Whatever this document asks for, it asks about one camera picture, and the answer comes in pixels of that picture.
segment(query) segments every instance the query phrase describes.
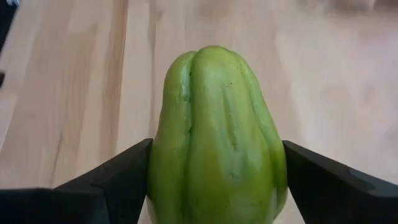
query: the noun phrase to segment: light wood countertop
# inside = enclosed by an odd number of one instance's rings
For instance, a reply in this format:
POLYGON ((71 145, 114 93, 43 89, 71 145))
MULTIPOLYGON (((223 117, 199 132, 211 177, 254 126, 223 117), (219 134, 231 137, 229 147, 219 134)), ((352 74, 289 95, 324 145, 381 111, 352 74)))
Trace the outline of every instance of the light wood countertop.
MULTIPOLYGON (((53 187, 153 137, 169 65, 205 45, 248 61, 283 139, 398 184, 398 16, 298 2, 22 2, 0 58, 0 188, 53 187)), ((291 197, 275 223, 303 223, 291 197)))

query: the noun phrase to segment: wooden surface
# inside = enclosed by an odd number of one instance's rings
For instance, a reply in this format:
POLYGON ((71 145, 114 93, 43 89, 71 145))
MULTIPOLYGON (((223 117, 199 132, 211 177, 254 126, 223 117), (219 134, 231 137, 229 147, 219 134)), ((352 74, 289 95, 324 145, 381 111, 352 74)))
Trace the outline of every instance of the wooden surface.
MULTIPOLYGON (((316 0, 24 1, 0 58, 0 188, 56 186, 153 137, 172 60, 215 44, 248 61, 283 139, 398 184, 393 14, 316 0)), ((276 223, 303 223, 291 197, 276 223)))

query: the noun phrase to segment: wood grain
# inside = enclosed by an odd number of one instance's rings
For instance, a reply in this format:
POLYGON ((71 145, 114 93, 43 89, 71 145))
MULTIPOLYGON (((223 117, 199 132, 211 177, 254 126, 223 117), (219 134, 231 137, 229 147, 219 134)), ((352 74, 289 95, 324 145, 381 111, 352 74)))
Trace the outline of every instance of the wood grain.
MULTIPOLYGON (((153 137, 169 65, 206 45, 248 61, 283 139, 398 184, 397 23, 310 0, 24 1, 0 58, 0 188, 153 137)), ((303 223, 291 197, 275 222, 303 223)))

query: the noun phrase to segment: chayote squash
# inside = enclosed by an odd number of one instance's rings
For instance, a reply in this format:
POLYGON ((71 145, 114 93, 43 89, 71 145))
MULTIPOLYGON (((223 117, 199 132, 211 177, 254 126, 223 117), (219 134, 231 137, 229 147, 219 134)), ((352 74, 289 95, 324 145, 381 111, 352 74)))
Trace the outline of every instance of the chayote squash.
POLYGON ((154 223, 274 221, 287 197, 285 152, 237 53, 209 46, 171 65, 148 175, 154 223))

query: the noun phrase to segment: wooden table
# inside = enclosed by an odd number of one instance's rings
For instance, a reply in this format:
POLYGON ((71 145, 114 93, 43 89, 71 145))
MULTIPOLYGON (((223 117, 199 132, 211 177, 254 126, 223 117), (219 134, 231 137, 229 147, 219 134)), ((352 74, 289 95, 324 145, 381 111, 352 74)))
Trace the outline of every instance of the wooden table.
MULTIPOLYGON (((249 62, 283 139, 398 184, 398 17, 300 2, 22 2, 0 59, 0 187, 53 187, 153 137, 170 63, 215 44, 249 62)), ((303 223, 292 198, 276 223, 303 223)))

